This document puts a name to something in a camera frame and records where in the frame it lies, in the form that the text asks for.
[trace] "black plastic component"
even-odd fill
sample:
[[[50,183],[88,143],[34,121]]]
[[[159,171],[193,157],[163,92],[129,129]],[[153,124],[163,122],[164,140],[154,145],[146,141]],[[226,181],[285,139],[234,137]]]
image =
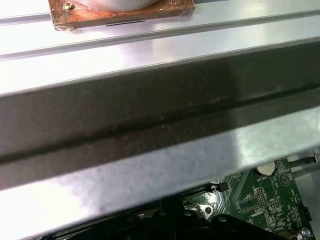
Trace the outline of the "black plastic component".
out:
[[[302,221],[312,221],[311,214],[306,206],[299,206],[298,211]]]
[[[254,226],[245,221],[241,221],[233,216],[220,214],[211,220],[211,227],[216,233],[216,239],[226,240],[284,240],[286,238],[278,236],[272,232]]]
[[[296,161],[290,161],[289,166],[290,168],[295,168],[295,167],[300,167],[303,165],[315,164],[315,163],[317,163],[317,160],[314,156],[312,156],[312,157],[301,158]]]
[[[286,239],[292,239],[292,240],[297,239],[296,237],[297,235],[294,232],[289,230],[282,230],[277,232],[276,234]]]
[[[229,185],[227,182],[221,182],[221,183],[218,183],[218,184],[215,184],[215,183],[208,183],[206,185],[206,189],[205,189],[207,192],[209,193],[214,193],[215,191],[218,191],[218,192],[225,192],[227,190],[229,190]]]

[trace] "metal panel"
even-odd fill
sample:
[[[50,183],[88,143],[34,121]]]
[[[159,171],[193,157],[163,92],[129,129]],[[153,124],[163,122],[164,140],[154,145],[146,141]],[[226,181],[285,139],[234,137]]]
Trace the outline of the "metal panel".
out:
[[[319,24],[320,16],[310,16],[0,61],[0,79],[3,79],[0,82],[0,95],[208,55],[253,51],[265,46],[274,48],[277,44],[297,41],[316,41],[320,36]]]
[[[147,142],[161,146],[162,141],[186,137],[185,143],[147,153],[138,150],[115,162],[2,190],[0,219],[6,228],[0,237],[20,239],[114,213],[319,145],[320,108],[312,107],[319,104],[318,95],[319,89],[311,90],[4,164],[0,176],[9,186],[52,167],[64,168],[72,159],[81,163],[110,158],[117,148],[127,152]],[[284,109],[287,114],[277,116]],[[213,134],[223,125],[236,129]],[[19,231],[12,231],[17,226]]]
[[[5,4],[0,239],[320,144],[318,0],[202,3],[191,18],[76,34],[53,30],[45,1]]]

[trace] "copper plate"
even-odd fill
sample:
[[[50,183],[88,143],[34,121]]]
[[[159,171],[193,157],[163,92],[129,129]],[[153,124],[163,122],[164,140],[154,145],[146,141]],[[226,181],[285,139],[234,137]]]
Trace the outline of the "copper plate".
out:
[[[49,0],[49,4],[53,25],[58,30],[185,16],[191,15],[195,10],[194,0],[161,0],[155,5],[133,12],[100,11],[74,0]]]

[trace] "aluminum rail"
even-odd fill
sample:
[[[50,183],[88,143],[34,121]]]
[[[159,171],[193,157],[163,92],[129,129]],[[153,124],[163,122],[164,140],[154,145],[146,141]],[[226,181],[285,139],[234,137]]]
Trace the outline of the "aluminum rail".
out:
[[[45,4],[37,2],[19,12],[22,19],[44,14]],[[190,58],[274,48],[320,35],[317,0],[208,2],[197,4],[192,17],[82,28],[77,34],[58,32],[49,20],[10,24],[19,17],[9,9],[0,12],[0,17],[10,16],[0,18],[0,95]]]

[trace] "motherboard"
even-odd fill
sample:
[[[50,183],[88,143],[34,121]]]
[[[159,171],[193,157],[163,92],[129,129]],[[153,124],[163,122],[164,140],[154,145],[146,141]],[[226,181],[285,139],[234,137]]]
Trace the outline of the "motherboard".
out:
[[[211,217],[231,215],[287,239],[314,240],[311,217],[287,159],[277,160],[273,166],[268,175],[255,168],[213,181],[228,187],[192,196],[186,204],[210,205]]]

